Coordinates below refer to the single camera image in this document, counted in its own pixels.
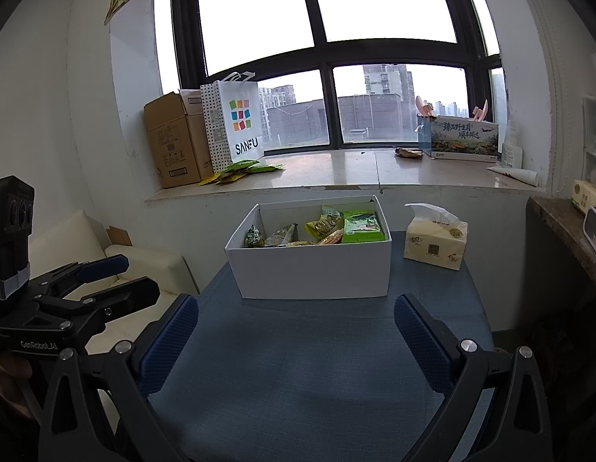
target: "blue tablecloth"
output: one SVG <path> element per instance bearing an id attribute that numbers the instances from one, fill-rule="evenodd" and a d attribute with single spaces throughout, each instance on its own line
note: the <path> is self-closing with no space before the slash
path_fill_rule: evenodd
<path id="1" fill-rule="evenodd" d="M 225 265 L 197 299 L 199 323 L 163 389 L 149 399 L 197 462 L 400 461 L 441 404 L 394 324 L 413 293 L 458 338 L 492 350 L 466 265 L 406 260 L 392 234 L 387 297 L 328 301 L 243 299 Z M 279 290 L 293 276 L 270 273 Z M 351 276 L 351 273 L 331 273 Z M 472 444 L 485 392 L 454 458 Z"/>

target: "white bottle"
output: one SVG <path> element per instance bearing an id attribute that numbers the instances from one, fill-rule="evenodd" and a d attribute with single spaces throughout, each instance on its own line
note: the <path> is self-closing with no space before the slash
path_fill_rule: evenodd
<path id="1" fill-rule="evenodd" d="M 505 140 L 501 149 L 501 166 L 512 169 L 521 169 L 523 167 L 523 149 L 518 146 L 516 141 L 517 129 L 513 125 L 508 125 L 505 131 Z"/>

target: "window sill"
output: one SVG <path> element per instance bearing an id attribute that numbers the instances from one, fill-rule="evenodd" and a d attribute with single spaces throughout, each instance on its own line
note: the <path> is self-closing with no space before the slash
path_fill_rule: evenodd
<path id="1" fill-rule="evenodd" d="M 404 185 L 469 186 L 540 192 L 540 188 L 488 171 L 492 163 L 430 159 L 425 155 L 421 159 L 405 159 L 397 157 L 394 149 L 302 152 L 267 156 L 265 161 L 268 164 L 280 163 L 284 170 L 255 174 L 225 185 L 191 184 L 162 189 L 146 201 L 265 189 L 388 189 Z"/>

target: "brown countertop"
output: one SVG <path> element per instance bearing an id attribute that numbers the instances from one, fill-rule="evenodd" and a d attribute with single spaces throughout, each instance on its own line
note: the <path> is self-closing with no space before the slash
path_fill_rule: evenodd
<path id="1" fill-rule="evenodd" d="M 584 217 L 568 199 L 531 196 L 527 210 L 537 214 L 576 257 L 596 288 L 596 253 L 584 236 Z"/>

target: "sofa armrest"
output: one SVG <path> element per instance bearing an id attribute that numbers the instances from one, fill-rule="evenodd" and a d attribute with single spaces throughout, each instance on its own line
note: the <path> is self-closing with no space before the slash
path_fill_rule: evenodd
<path id="1" fill-rule="evenodd" d="M 182 256 L 124 245 L 110 245 L 105 253 L 108 257 L 123 254 L 129 259 L 129 269 L 118 275 L 122 280 L 148 276 L 157 282 L 161 290 L 168 293 L 199 293 Z"/>

